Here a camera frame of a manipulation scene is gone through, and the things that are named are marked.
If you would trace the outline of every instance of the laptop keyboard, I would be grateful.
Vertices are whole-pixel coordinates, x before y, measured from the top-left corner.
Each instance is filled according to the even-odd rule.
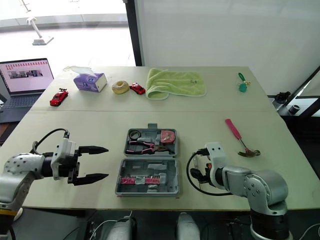
[[[5,102],[2,109],[32,107],[38,98],[39,95],[12,97],[10,100]]]

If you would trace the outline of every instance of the black cable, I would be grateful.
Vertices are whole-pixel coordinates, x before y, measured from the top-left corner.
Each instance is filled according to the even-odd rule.
[[[78,229],[79,229],[79,227],[76,227],[75,229],[73,229],[71,232],[69,232],[69,233],[67,234],[67,236],[65,236],[65,237],[63,238],[63,240],[66,240],[67,237],[69,237],[74,231],[76,231],[76,230],[78,230]]]
[[[209,226],[212,225],[212,224],[219,224],[222,221],[227,222],[227,224],[236,223],[236,224],[246,225],[246,226],[250,226],[251,225],[251,223],[238,221],[237,217],[234,218],[234,219],[219,219],[217,221],[214,221],[214,222],[211,222],[211,223],[207,223],[206,225],[204,225],[204,227],[200,231],[200,240],[203,240],[205,229],[208,229],[208,231],[207,231],[207,239],[208,239],[209,238]]]
[[[40,153],[38,153],[37,152],[37,148],[38,148],[38,146],[47,138],[47,137],[49,137],[51,134],[53,134],[53,133],[55,133],[55,132],[57,132],[57,131],[64,131],[65,133],[64,133],[64,138],[69,138],[69,132],[68,132],[68,130],[66,130],[66,129],[64,129],[64,128],[57,128],[57,129],[55,129],[55,130],[52,130],[51,132],[49,132],[48,134],[46,134],[43,138],[41,138],[41,140],[38,142],[38,141],[34,141],[33,143],[32,143],[32,150],[30,151],[30,153],[32,153],[32,154],[38,154],[38,155],[40,155]]]
[[[189,175],[189,166],[190,163],[192,161],[192,159],[197,155],[197,152],[192,153],[192,156],[190,157],[188,163],[186,164],[186,177],[189,180],[189,183],[192,185],[192,187],[194,187],[196,190],[198,190],[199,192],[206,194],[206,195],[210,195],[210,196],[228,196],[228,195],[232,195],[232,193],[230,192],[226,192],[226,193],[212,193],[212,192],[207,192],[207,191],[203,191],[200,188],[198,188],[191,180],[190,175]]]
[[[11,234],[11,239],[12,239],[12,240],[16,240],[15,231],[14,231],[14,229],[12,228],[12,226],[9,228],[9,232],[10,232],[10,234]]]

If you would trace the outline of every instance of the white table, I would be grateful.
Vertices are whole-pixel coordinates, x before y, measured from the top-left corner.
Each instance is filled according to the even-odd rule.
[[[161,67],[170,71],[198,71],[207,87],[204,97],[183,97],[170,95],[166,100],[148,100],[145,95],[137,95],[133,90],[117,95],[111,86],[117,81],[129,84],[138,82],[146,86],[151,67],[95,67],[96,73],[105,73],[108,84],[100,92],[79,91],[73,82],[74,72],[62,72],[38,101],[32,110],[50,111],[131,111],[131,112],[275,112],[259,82],[248,67]],[[242,83],[241,72],[251,82],[245,93],[238,90]],[[50,106],[49,101],[59,88],[67,89],[68,97],[59,107]]]
[[[242,150],[224,120],[232,119],[249,148],[259,149],[261,156],[244,158]],[[176,197],[117,197],[115,186],[120,162],[125,157],[124,142],[129,128],[146,128],[158,123],[159,128],[176,129],[179,137],[180,193]],[[83,155],[79,158],[80,175],[108,173],[99,182],[73,186],[67,179],[36,180],[24,205],[35,208],[68,209],[153,209],[153,210],[248,210],[247,199],[238,196],[208,196],[188,183],[186,163],[191,153],[205,143],[219,141],[230,165],[252,170],[272,169],[280,173],[289,187],[286,199],[289,209],[320,207],[320,181],[310,167],[285,123],[276,112],[125,112],[125,111],[42,111],[32,110],[16,127],[0,149],[0,167],[11,156],[29,152],[34,140],[55,128],[67,128],[70,139],[79,145],[106,147],[109,152]],[[62,133],[49,137],[40,152],[55,149]],[[199,158],[204,166],[206,158]],[[202,185],[216,193],[219,189]]]
[[[220,142],[230,165],[252,170],[271,169],[279,172],[289,187],[289,209],[320,207],[320,181],[275,111],[258,81],[247,67],[164,67],[177,71],[199,71],[206,81],[207,95],[183,97],[170,95],[162,101],[148,100],[130,90],[116,95],[112,83],[126,80],[145,85],[149,67],[97,67],[95,72],[108,76],[108,85],[100,93],[80,91],[72,74],[57,77],[23,118],[0,148],[0,170],[4,162],[19,153],[29,152],[32,142],[55,128],[67,128],[70,139],[78,146],[97,145],[110,151],[79,158],[80,175],[108,173],[101,181],[83,186],[67,184],[66,179],[36,180],[24,205],[34,208],[68,209],[153,209],[153,210],[248,210],[248,201],[237,196],[208,196],[197,192],[186,178],[186,163],[192,152],[207,142]],[[238,90],[238,72],[251,81],[246,93]],[[69,96],[59,107],[49,106],[58,88],[67,88]],[[227,128],[224,120],[231,118],[249,148],[261,151],[261,156],[244,158],[240,142]],[[159,128],[176,129],[179,138],[179,185],[176,197],[117,197],[116,180],[123,154],[125,138],[130,128],[147,128],[158,123]],[[61,141],[55,134],[39,147],[40,152],[52,152]],[[206,158],[201,159],[202,166]],[[220,189],[202,185],[216,193]]]

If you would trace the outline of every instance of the pink hammer handle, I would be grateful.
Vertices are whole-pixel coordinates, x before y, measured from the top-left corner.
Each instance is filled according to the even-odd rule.
[[[230,128],[230,130],[232,131],[233,135],[237,138],[237,139],[241,139],[241,135],[240,132],[236,129],[235,125],[232,123],[231,119],[226,119],[225,123],[228,125],[228,127]]]

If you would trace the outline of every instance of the towel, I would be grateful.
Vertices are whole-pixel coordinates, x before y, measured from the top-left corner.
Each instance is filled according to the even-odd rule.
[[[164,100],[169,97],[169,94],[202,97],[206,93],[205,82],[195,71],[168,71],[151,68],[146,81],[145,95],[151,100]]]

